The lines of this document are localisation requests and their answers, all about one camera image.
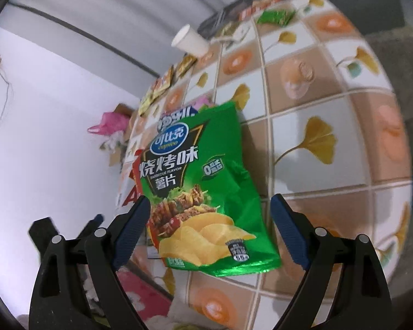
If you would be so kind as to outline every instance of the potato chip bag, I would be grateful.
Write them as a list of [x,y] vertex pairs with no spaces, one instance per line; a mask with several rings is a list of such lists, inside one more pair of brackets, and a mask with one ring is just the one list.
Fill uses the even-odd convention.
[[280,266],[243,166],[233,102],[171,124],[134,168],[140,192],[151,202],[148,231],[167,266],[214,276]]

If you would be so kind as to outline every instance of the pink plastic bag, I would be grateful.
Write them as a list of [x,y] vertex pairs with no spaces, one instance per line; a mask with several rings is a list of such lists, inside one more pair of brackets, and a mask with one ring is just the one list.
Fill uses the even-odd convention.
[[123,114],[107,112],[102,115],[99,125],[91,126],[87,131],[92,134],[112,135],[119,130],[125,131],[129,120],[129,117]]

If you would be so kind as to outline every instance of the white plastic object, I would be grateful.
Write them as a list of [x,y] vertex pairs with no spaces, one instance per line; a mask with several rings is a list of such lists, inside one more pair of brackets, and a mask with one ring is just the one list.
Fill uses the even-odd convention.
[[208,41],[188,24],[182,27],[174,36],[171,46],[188,52],[197,58],[203,57],[210,49]]

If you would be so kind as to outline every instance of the wire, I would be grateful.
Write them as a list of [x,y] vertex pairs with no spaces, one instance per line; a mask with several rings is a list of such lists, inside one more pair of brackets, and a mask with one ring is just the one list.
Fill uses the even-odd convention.
[[8,104],[8,99],[9,99],[9,87],[11,87],[11,83],[9,83],[9,82],[5,79],[5,77],[3,77],[3,74],[2,74],[1,72],[0,72],[0,76],[2,77],[2,79],[4,80],[4,82],[8,85],[8,86],[7,86],[7,88],[6,88],[6,99],[5,99],[5,104],[3,105],[2,112],[0,113],[0,123],[1,123],[1,121],[3,120],[3,115],[4,115],[4,113],[5,113],[6,106],[7,106],[7,104]]

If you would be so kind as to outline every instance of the concrete floor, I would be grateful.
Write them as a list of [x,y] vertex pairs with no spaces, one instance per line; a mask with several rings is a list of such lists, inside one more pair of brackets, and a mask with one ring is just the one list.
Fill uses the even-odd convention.
[[[366,37],[395,89],[409,137],[413,163],[413,30],[409,27]],[[413,214],[400,261],[389,284],[398,321],[413,306]]]

